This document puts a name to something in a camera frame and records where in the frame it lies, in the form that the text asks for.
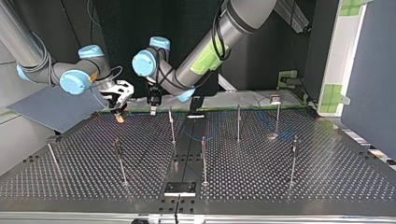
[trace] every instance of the white panel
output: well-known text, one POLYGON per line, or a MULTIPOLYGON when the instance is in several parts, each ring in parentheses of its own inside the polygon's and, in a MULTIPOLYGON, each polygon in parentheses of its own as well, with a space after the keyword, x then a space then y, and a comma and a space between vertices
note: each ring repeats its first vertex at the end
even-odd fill
POLYGON ((32 155, 54 132, 22 116, 0 125, 0 175, 32 155))
POLYGON ((15 63, 0 64, 0 107, 14 104, 47 86, 21 79, 16 66, 15 63))
MULTIPOLYGON (((329 50, 329 57, 319 97, 318 111, 320 111, 321 98, 326 84, 342 85, 343 88, 341 89, 341 93, 344 95, 347 93, 347 86, 359 42, 365 10, 366 5, 363 5, 358 16, 338 16, 336 19, 332 35, 332 44, 329 50)), ((341 117, 342 109, 343 105, 339 105, 335 114, 320 112, 319 114, 323 117, 341 117)))

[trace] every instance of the black curtain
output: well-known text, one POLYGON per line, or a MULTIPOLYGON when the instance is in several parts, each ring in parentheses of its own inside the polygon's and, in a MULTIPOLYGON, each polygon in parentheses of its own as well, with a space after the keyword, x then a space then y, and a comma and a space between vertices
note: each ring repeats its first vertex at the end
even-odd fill
MULTIPOLYGON (((136 53, 154 35, 171 40, 170 64, 175 68, 211 29, 217 0, 95 0, 93 1, 112 66, 122 65, 120 79, 133 83, 134 97, 147 94, 146 81, 131 66, 136 53)), ((197 94, 214 95, 218 77, 212 76, 197 94)))

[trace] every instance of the white wall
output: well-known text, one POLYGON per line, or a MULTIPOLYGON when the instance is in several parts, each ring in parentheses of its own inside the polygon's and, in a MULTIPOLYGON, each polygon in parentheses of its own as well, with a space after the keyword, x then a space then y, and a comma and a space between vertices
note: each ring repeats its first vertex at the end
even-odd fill
POLYGON ((45 85, 22 80, 15 60, 0 42, 0 175, 46 144, 54 132, 6 109, 45 85))

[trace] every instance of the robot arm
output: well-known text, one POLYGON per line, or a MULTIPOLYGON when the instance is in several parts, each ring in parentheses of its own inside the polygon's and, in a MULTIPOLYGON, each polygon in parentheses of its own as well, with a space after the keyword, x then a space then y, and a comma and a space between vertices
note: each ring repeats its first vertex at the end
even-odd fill
POLYGON ((82 94, 91 86, 109 101, 118 121, 134 87, 126 81, 114 81, 105 54, 96 45, 78 51, 76 64, 54 62, 44 43, 32 34, 16 15, 8 0, 0 0, 0 40, 17 61, 18 75, 34 83, 60 85, 64 91, 82 94))
POLYGON ((195 83, 208 71, 216 70, 226 54, 246 34, 259 29, 274 9, 276 0, 229 0, 214 20, 213 28, 175 70, 167 61, 170 41, 154 36, 149 47, 139 51, 132 66, 138 76, 161 85, 181 102, 195 92, 195 83))

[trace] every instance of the metal post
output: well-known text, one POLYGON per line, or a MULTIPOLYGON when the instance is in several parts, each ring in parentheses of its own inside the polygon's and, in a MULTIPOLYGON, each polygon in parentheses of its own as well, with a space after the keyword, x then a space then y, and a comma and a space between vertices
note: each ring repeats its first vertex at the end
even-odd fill
POLYGON ((277 105, 277 110, 276 110, 276 121, 279 120, 279 114, 280 114, 280 104, 277 105))
POLYGON ((237 136, 237 142, 239 143, 241 141, 241 106, 238 105, 238 136, 237 136))
POLYGON ((294 178, 294 170, 297 156, 299 155, 300 151, 300 141, 298 134, 294 135, 293 146, 292 146, 292 153, 293 153, 293 165, 291 166, 291 176, 290 176, 290 187, 294 185, 293 178, 294 178))
POLYGON ((122 170, 122 177, 124 179, 124 185, 128 185, 128 180, 126 179, 125 170, 123 168, 122 159, 120 159, 120 167, 122 170))
POLYGON ((120 139, 118 137, 116 138, 116 141, 114 142, 114 154, 116 156, 116 159, 120 163, 120 168, 121 168, 121 171, 122 171, 122 178, 123 178, 123 185, 124 186, 128 186, 129 183, 128 183, 128 180, 126 178, 125 169, 124 169, 123 163, 122 163, 123 149, 121 147, 120 139))
POLYGON ((43 49, 17 16, 9 0, 0 0, 0 40, 18 63, 34 67, 43 60, 43 49))
POLYGON ((169 122, 171 123, 171 130, 172 130, 172 144, 176 144, 176 139, 175 139, 175 128, 174 128, 174 121, 172 118, 172 107, 169 109, 169 122))
POLYGON ((53 152, 52 145, 50 143, 48 143, 47 146, 49 147, 49 152, 53 158, 53 161, 55 161, 55 163, 58 164, 58 160, 56 159, 55 153, 53 152))
POLYGON ((209 183, 207 182, 207 176, 206 176, 206 141, 205 137, 202 137, 202 157, 204 161, 204 186, 207 186, 209 183))

